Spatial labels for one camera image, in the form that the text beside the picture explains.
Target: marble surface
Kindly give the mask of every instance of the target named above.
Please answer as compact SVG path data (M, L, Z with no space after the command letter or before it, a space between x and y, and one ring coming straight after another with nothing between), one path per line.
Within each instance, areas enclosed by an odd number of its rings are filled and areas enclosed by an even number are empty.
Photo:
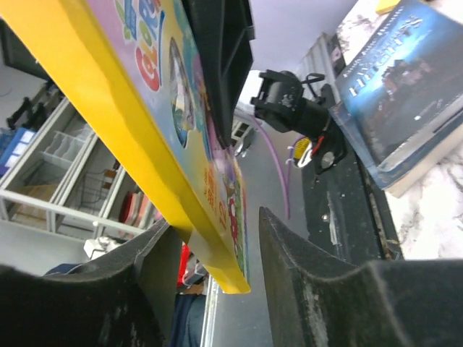
M337 30L347 64L387 18L375 13L377 3L359 0ZM429 5L463 23L461 0ZM406 259L463 258L463 144L402 197L386 196Z

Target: white shelf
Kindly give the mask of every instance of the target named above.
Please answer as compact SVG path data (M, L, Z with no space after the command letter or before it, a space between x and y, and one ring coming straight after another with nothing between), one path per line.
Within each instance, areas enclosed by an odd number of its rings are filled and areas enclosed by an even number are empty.
M62 139L68 145L79 142L72 155ZM44 160L43 153L63 159L45 155ZM121 166L114 170L115 164L115 157L65 98L0 179L1 218L82 240L120 231L140 234L142 229L118 222L126 193L137 185Z

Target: red wire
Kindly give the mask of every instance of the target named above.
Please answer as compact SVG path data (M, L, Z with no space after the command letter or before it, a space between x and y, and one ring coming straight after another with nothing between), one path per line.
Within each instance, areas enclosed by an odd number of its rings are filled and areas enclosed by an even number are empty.
M310 153L310 157L311 157L311 158L314 156L314 154L317 153L317 151L318 151L318 149L320 148L321 143L323 142L324 139L325 139L325 137L324 137L323 135L321 135L321 136L318 138L317 145L315 145L315 147L312 149L312 152Z
M179 277L177 278L177 288L180 288L183 285L183 276L187 271L188 258L190 258L190 248L184 244L182 247L182 255L180 256L180 269Z

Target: yellow book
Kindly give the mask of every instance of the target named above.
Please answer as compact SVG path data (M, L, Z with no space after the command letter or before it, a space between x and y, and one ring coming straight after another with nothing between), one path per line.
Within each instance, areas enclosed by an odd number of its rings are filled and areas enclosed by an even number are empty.
M182 0L2 0L0 13L222 289L250 291L245 188Z
M378 6L376 7L377 14L386 14L394 9L394 7L400 2L400 0L379 0Z

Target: cartoon illustration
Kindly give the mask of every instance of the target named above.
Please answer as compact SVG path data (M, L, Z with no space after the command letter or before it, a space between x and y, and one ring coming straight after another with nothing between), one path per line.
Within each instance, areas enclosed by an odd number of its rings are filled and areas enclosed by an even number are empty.
M195 128L195 112L191 99L190 85L184 70L182 56L172 38L169 49L171 79L171 104L174 126L183 147L187 144L188 132Z
M153 91L162 86L161 38L166 13L159 0L132 1L114 0L117 14L122 23L122 35L126 44L135 43L134 53L138 72L144 83Z
M390 101L394 101L394 94L400 91L401 87L419 86L419 82L424 81L432 71L424 59L417 59L410 64L404 59L394 60L393 65L387 67L382 75L382 82Z
M246 213L246 211L247 211L247 198L246 198L246 189L245 189L245 187L242 188L241 197L242 197L242 203L243 203L243 206L242 206L242 215L243 215L243 231L242 231L243 250L242 250L242 254L243 254L243 256L242 256L242 260L238 259L238 263L239 263L239 266L241 267L243 273L248 278L248 276L249 276L249 273L248 273L249 266L248 266L248 262L247 262L248 250L247 250L247 213Z
M224 175L224 184L225 184L225 191L226 191L226 203L228 207L228 214L230 218L230 230L231 230L231 237L233 238L233 245L234 245L234 253L235 256L238 257L238 235L239 235L239 224L238 224L238 217L237 217L237 206L236 206L236 196L235 196L235 188L234 183L228 181L227 176Z
M211 112L211 108L208 104L207 93L205 91L205 84L203 78L203 68L201 67L200 55L197 52L195 39L191 34L190 24L188 18L183 10L183 5L180 0L174 1L174 10L177 22L182 29L183 36L183 57L185 61L185 71L192 86L192 95L195 105L197 107L196 115L196 129L203 135L203 144L205 153L208 160L212 160L211 149L209 148L209 139L211 138L207 134L206 122L209 117L208 112Z
M234 211L237 216L237 225L239 228L238 229L239 233L237 235L238 247L237 247L236 256L237 256L239 268L245 275L247 275L247 260L246 260L246 254L247 254L246 233L247 232L246 232L246 201L245 201L246 196L244 192L242 192L241 183L238 177L235 180L234 189L235 189L235 196L236 196L236 201L234 201Z

